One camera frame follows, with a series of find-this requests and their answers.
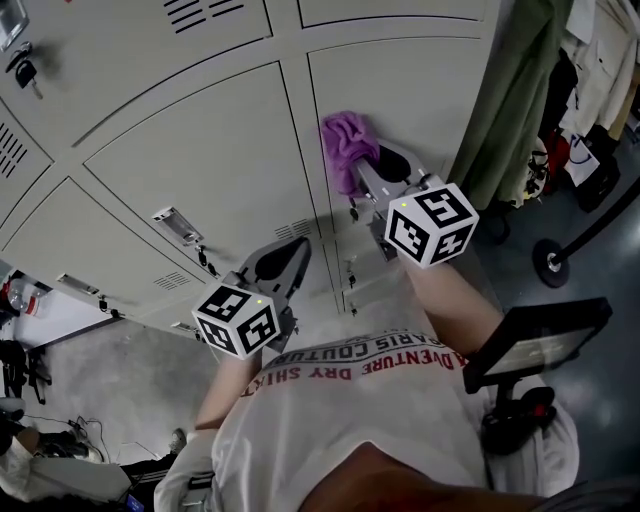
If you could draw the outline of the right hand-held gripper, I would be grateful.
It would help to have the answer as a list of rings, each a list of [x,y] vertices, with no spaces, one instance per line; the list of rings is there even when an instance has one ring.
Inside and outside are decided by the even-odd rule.
[[[355,164],[359,189],[376,201],[419,180],[420,169],[414,153],[392,142],[379,143],[378,163]],[[369,227],[386,260],[402,255],[426,269],[462,254],[478,222],[478,212],[456,185],[428,176],[376,209]]]

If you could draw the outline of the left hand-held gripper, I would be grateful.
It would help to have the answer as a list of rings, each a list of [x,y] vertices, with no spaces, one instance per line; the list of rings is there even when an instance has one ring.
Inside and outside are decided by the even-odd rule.
[[[311,258],[306,237],[278,240],[252,253],[239,273],[210,285],[191,313],[212,348],[246,360],[269,347],[280,353],[298,331],[288,299],[301,287]],[[273,292],[255,283],[275,283]]]

